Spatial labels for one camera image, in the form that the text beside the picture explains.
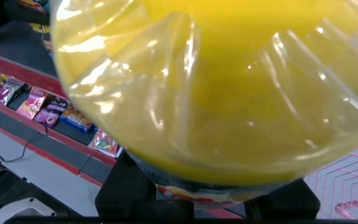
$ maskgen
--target plastic basket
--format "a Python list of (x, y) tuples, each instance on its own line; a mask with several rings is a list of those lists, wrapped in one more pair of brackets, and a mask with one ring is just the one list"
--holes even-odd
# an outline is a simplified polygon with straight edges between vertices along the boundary
[(350, 154), (305, 178), (320, 199), (318, 218), (358, 219), (358, 154)]

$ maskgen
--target yellow liquid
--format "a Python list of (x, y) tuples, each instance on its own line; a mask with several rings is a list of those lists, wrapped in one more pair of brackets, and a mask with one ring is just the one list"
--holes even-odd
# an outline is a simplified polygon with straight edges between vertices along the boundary
[(284, 182), (358, 146), (343, 144), (358, 138), (358, 109), (300, 45), (324, 18), (354, 32), (347, 2), (71, 1), (55, 61), (75, 105), (141, 159), (199, 182)]

